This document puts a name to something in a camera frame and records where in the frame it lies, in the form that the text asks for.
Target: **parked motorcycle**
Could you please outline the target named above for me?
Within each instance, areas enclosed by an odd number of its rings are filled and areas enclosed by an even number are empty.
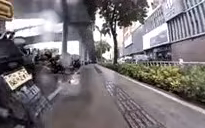
[[[6,113],[0,114],[0,124],[41,127],[40,116],[50,104],[24,66],[23,54],[11,36],[11,32],[0,34],[0,110]]]

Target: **sign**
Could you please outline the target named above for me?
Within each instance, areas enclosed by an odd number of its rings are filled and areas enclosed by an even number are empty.
[[[143,50],[169,43],[167,24],[153,29],[143,36]]]
[[[183,0],[164,0],[162,5],[164,18],[166,21],[184,12]]]

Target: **motorcycle mirror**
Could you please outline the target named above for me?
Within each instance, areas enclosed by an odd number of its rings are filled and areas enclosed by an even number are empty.
[[[26,40],[25,38],[23,37],[16,37],[13,39],[13,42],[16,44],[16,45],[23,45],[26,43]]]

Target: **glass facade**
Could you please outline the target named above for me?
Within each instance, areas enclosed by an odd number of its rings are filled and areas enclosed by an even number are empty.
[[[185,12],[168,21],[170,41],[205,33],[205,0],[184,0]]]

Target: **hedge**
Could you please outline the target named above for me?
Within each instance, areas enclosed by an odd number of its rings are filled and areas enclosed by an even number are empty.
[[[205,105],[205,66],[145,66],[103,64],[103,66]]]

